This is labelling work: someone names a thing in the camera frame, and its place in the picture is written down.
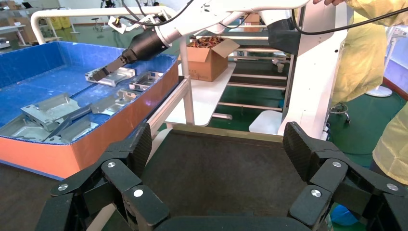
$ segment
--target cable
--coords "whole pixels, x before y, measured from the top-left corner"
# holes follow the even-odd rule
[[[190,4],[191,4],[193,1],[194,1],[194,0],[190,0],[190,1],[187,3],[187,5],[186,5],[176,16],[174,16],[174,17],[170,18],[169,20],[167,20],[167,21],[165,21],[165,22],[162,22],[162,23],[156,23],[156,24],[153,24],[153,23],[142,23],[142,22],[139,22],[139,21],[137,21],[137,20],[128,18],[128,17],[126,17],[126,16],[119,16],[118,18],[119,18],[119,19],[124,18],[124,19],[127,19],[127,20],[129,20],[129,21],[131,21],[131,22],[133,22],[133,23],[137,23],[137,24],[140,24],[140,25],[143,25],[143,26],[162,26],[162,25],[165,25],[165,24],[167,24],[167,23],[173,21],[173,20],[176,19],[177,17],[179,17],[180,14],[182,14],[182,13],[187,9],[187,7],[190,6]],[[123,4],[123,6],[126,8],[127,12],[129,12],[129,14],[131,14],[133,17],[136,18],[136,15],[127,7],[127,5],[124,3],[124,0],[122,0],[122,4]]]
[[[322,35],[322,34],[328,34],[328,33],[336,32],[336,31],[340,31],[340,30],[347,30],[347,29],[354,28],[354,27],[357,27],[357,26],[362,26],[362,25],[365,25],[365,24],[368,24],[368,23],[373,23],[373,22],[376,22],[378,20],[388,18],[388,17],[394,16],[396,14],[400,14],[400,13],[403,13],[403,12],[406,12],[406,11],[408,11],[408,7],[403,8],[403,9],[398,10],[398,11],[394,11],[394,12],[391,12],[391,13],[384,14],[384,15],[379,16],[379,17],[375,17],[375,18],[366,20],[364,22],[351,24],[351,25],[347,25],[347,26],[343,26],[343,27],[339,27],[339,28],[334,28],[334,29],[330,29],[330,30],[319,31],[319,32],[305,32],[305,31],[301,30],[299,28],[299,26],[297,25],[297,23],[296,23],[296,16],[295,16],[295,13],[294,13],[294,9],[292,9],[292,19],[293,19],[293,26],[300,33],[302,33],[304,35]]]
[[[242,23],[244,23],[245,22],[245,20],[246,20],[246,18],[249,16],[249,14],[243,19],[243,21],[238,25],[238,26],[235,26],[235,27],[229,27],[229,26],[226,26],[226,25],[224,25],[224,24],[222,24],[222,23],[219,23],[221,26],[223,26],[223,27],[225,27],[225,28],[228,28],[228,29],[235,29],[235,28],[238,28],[239,26],[241,26],[242,25]]]
[[[138,4],[138,6],[139,6],[139,9],[140,9],[140,13],[141,14],[143,14],[143,16],[147,16],[144,12],[143,12],[143,10],[141,9],[141,5],[140,5],[140,2],[138,1],[138,0],[135,0],[136,1],[136,3]]]
[[[123,7],[127,10],[127,12],[129,12],[130,15],[132,15],[134,18],[136,18],[136,20],[140,20],[140,18],[138,18],[125,4],[125,0],[122,0],[122,5]]]
[[[343,153],[347,155],[372,155],[372,153],[345,153],[345,152]]]

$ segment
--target human hand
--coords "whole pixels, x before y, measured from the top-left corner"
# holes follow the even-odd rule
[[[321,2],[323,0],[313,0],[313,4],[318,4],[319,2]],[[344,2],[345,0],[324,0],[324,4],[326,6],[330,5],[330,3],[333,4],[333,6],[337,6],[338,4]]]

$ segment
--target stool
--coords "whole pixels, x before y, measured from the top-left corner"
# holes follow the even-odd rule
[[[93,26],[93,30],[100,30],[100,31],[102,31],[101,25],[98,24],[99,18],[91,18],[91,20],[95,20],[95,25]]]
[[[336,104],[334,107],[332,107],[330,109],[330,113],[332,114],[345,114],[346,116],[346,120],[345,120],[345,124],[350,124],[350,116],[348,115],[348,107],[345,103],[338,103]]]

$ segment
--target white robotic arm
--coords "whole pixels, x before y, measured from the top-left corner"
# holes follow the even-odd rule
[[[101,80],[118,68],[137,60],[149,60],[171,47],[173,41],[223,22],[229,24],[243,13],[265,10],[295,9],[310,0],[191,0],[177,18],[161,26],[151,27],[133,37],[129,47],[115,61],[93,76]]]

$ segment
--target yellow protective clothing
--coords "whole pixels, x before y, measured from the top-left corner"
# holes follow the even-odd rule
[[[408,103],[385,127],[372,158],[387,176],[408,185]]]
[[[367,18],[354,12],[354,23]],[[373,23],[348,30],[334,84],[332,105],[348,102],[383,82],[385,27]]]
[[[408,0],[347,0],[346,2],[367,18],[408,7]],[[401,13],[377,23],[385,26],[408,25],[408,13]],[[387,176],[408,185],[408,104],[385,127],[372,156]]]
[[[346,3],[370,19],[408,7],[407,0],[346,0]],[[400,13],[375,23],[384,26],[408,25],[408,13]]]

